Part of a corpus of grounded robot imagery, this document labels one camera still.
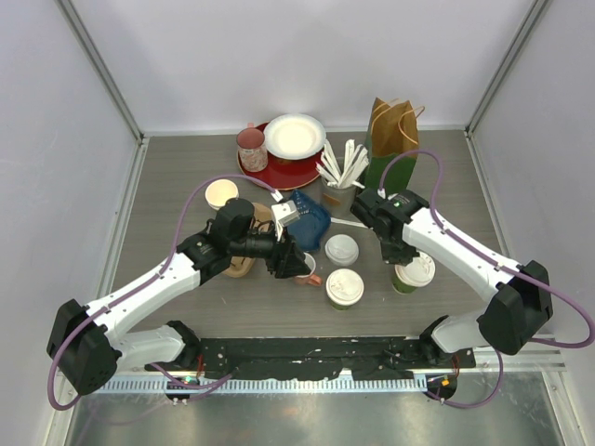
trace pink object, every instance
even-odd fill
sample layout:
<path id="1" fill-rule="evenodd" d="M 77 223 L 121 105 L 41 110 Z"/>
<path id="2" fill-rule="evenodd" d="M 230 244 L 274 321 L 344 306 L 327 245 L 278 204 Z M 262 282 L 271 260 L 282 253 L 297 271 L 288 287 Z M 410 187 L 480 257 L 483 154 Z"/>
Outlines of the pink object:
<path id="1" fill-rule="evenodd" d="M 249 124 L 237 137 L 240 163 L 247 172 L 260 172 L 269 163 L 267 147 L 264 144 L 262 130 Z"/>

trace red plate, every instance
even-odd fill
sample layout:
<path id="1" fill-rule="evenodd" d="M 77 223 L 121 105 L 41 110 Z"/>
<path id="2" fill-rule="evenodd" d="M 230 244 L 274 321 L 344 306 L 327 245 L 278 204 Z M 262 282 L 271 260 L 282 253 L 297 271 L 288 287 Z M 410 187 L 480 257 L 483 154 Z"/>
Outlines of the red plate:
<path id="1" fill-rule="evenodd" d="M 261 124 L 257 129 L 264 130 L 267 124 Z M 316 163 L 321 163 L 322 156 L 322 148 L 321 151 L 310 158 L 295 161 L 283 160 L 269 153 L 269 163 L 260 172 L 247 172 L 244 170 L 242 163 L 240 163 L 239 154 L 237 160 L 245 175 L 260 179 L 278 190 L 293 190 L 303 188 L 320 176 L 316 170 Z"/>

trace paper cup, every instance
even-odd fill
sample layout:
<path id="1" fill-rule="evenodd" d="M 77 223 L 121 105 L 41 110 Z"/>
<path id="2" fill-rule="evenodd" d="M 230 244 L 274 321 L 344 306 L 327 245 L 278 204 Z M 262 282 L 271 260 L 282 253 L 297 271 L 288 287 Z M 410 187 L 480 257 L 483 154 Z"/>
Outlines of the paper cup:
<path id="1" fill-rule="evenodd" d="M 392 287 L 401 295 L 413 293 L 417 288 L 426 286 L 434 278 L 436 264 L 426 253 L 419 253 L 406 267 L 396 265 L 392 272 Z"/>
<path id="2" fill-rule="evenodd" d="M 364 295 L 364 281 L 351 269 L 337 269 L 326 280 L 326 295 L 334 309 L 349 309 Z"/>
<path id="3" fill-rule="evenodd" d="M 216 211 L 223 207 L 228 200 L 239 196 L 238 187 L 228 179 L 213 181 L 205 191 L 206 202 Z"/>
<path id="4" fill-rule="evenodd" d="M 357 243 L 345 234 L 338 234 L 328 239 L 324 251 L 329 260 L 338 267 L 352 265 L 360 254 Z"/>

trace green paper bag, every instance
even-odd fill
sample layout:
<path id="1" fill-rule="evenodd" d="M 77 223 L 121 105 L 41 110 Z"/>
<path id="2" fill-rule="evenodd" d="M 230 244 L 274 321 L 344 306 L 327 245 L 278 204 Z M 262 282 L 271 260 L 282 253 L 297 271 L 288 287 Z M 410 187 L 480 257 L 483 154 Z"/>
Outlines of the green paper bag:
<path id="1" fill-rule="evenodd" d="M 370 158 L 364 178 L 367 188 L 378 189 L 382 172 L 395 156 L 417 149 L 419 114 L 415 115 L 415 111 L 408 100 L 392 105 L 391 102 L 385 102 L 380 98 L 374 101 L 365 136 L 365 147 Z M 390 169 L 384 181 L 387 196 L 407 189 L 416 161 L 416 156 L 408 156 Z"/>

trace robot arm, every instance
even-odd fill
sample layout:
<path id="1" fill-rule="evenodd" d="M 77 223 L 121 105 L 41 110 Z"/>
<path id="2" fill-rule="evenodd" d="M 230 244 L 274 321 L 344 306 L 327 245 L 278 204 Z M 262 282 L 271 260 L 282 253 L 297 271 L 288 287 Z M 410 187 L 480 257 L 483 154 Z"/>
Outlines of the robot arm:
<path id="1" fill-rule="evenodd" d="M 386 263 L 407 265 L 419 249 L 452 270 L 487 303 L 485 310 L 442 317 L 432 324 L 423 334 L 434 350 L 430 355 L 488 345 L 514 355 L 551 318 L 549 293 L 500 269 L 505 266 L 548 283 L 545 268 L 535 261 L 523 266 L 503 257 L 438 215 L 451 232 L 493 258 L 498 267 L 492 266 L 439 228 L 428 202 L 412 191 L 384 199 L 367 189 L 357 196 L 351 211 L 376 233 Z"/>
<path id="2" fill-rule="evenodd" d="M 157 330 L 128 331 L 173 298 L 227 269 L 233 256 L 265 259 L 267 269 L 276 278 L 308 274 L 304 254 L 284 229 L 298 218 L 295 205 L 276 204 L 272 211 L 270 229 L 253 229 L 254 206 L 247 200 L 231 200 L 215 219 L 208 220 L 204 230 L 178 246 L 167 270 L 162 272 L 164 261 L 120 290 L 84 307 L 75 300 L 60 307 L 47 346 L 52 358 L 75 327 L 98 310 L 109 309 L 75 338 L 60 359 L 60 369 L 79 395 L 101 388 L 116 372 L 151 362 L 167 362 L 184 370 L 195 367 L 199 340 L 183 323 L 171 321 Z M 135 289 L 139 290 L 119 305 L 110 305 Z"/>

